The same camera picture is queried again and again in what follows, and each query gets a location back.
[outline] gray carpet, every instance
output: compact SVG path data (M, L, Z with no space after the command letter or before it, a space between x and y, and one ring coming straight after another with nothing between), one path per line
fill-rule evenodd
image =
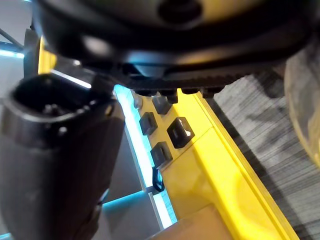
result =
M283 80L246 76L209 104L302 240L320 240L320 170L290 121Z

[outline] black plastic part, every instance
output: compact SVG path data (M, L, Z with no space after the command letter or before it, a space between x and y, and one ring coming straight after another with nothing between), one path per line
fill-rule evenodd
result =
M155 166L152 167L152 185L159 193L166 189L161 173Z
M165 96L154 96L152 103L156 112L160 115L166 115L172 107L172 104L168 102Z
M159 9L159 16L168 24L186 25L199 19L202 6L194 0L166 0Z
M158 128L153 112L144 113L139 123L142 130L142 134L146 136L150 136Z
M181 149L195 136L187 119L177 117L166 130L175 149Z
M109 7L115 1L34 0L35 26L52 51L110 74L117 84L150 91L149 96L177 88L223 87L237 80L236 74L286 60L308 43L317 0L265 0L220 21L204 17L184 29L149 22L159 18L159 4L143 12L149 2L137 0L134 9L114 12ZM212 4L192 0L168 4L172 2L200 4L202 9ZM144 20L136 21L140 15ZM154 72L141 71L141 77L126 74L128 64L152 67Z
M168 144L165 141L158 142L151 149L151 156L156 168L160 167L165 162L170 162L173 159Z
M53 75L21 81L3 104L0 207L12 237L91 239L123 135L121 106Z

